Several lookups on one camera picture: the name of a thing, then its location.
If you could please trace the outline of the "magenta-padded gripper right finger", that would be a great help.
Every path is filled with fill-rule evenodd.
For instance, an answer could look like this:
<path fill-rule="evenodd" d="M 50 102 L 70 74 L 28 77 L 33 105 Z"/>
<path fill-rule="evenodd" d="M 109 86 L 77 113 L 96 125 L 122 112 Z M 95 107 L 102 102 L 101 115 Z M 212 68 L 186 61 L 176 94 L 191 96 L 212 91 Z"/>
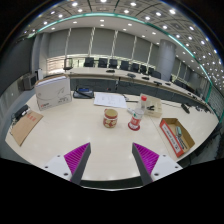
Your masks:
<path fill-rule="evenodd" d="M 168 155 L 159 155 L 137 143 L 132 144 L 132 154 L 135 158 L 144 185 L 182 169 L 182 167 Z"/>

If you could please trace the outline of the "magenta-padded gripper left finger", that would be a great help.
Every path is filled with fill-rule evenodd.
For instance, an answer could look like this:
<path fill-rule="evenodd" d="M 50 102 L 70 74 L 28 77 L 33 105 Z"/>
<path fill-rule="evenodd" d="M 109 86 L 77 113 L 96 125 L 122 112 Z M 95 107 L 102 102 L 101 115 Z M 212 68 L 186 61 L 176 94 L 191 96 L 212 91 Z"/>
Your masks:
<path fill-rule="evenodd" d="M 56 155 L 43 166 L 43 169 L 79 185 L 90 154 L 91 145 L 86 143 L 65 155 Z"/>

